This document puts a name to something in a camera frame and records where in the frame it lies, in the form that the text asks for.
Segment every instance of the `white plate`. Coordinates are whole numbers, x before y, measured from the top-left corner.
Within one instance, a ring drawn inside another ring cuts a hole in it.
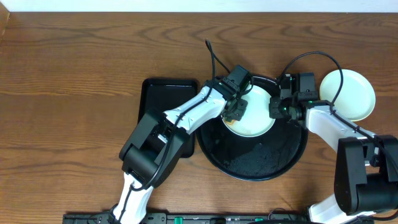
[[[246,111],[240,121],[232,120],[227,123],[224,119],[225,126],[233,133],[243,137],[256,137],[266,133],[274,124],[275,119],[269,117],[269,98],[270,94],[263,88],[256,85],[242,99],[248,102]]]
[[[335,102],[346,118],[359,121],[369,116],[376,104],[376,95],[369,81],[358,72],[343,69],[343,87]],[[321,83],[320,98],[332,101],[340,85],[339,70],[329,73]]]

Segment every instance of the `black rectangular tray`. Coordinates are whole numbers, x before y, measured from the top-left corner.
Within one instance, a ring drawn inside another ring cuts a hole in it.
[[[155,108],[161,112],[171,110],[184,104],[197,93],[198,84],[196,80],[148,78],[142,83],[138,122],[149,109]],[[194,133],[191,134],[186,145],[182,147],[182,158],[192,156],[195,147]]]

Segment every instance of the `white background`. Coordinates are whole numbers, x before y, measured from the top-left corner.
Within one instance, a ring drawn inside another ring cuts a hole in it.
[[[398,0],[0,0],[11,12],[398,12]]]

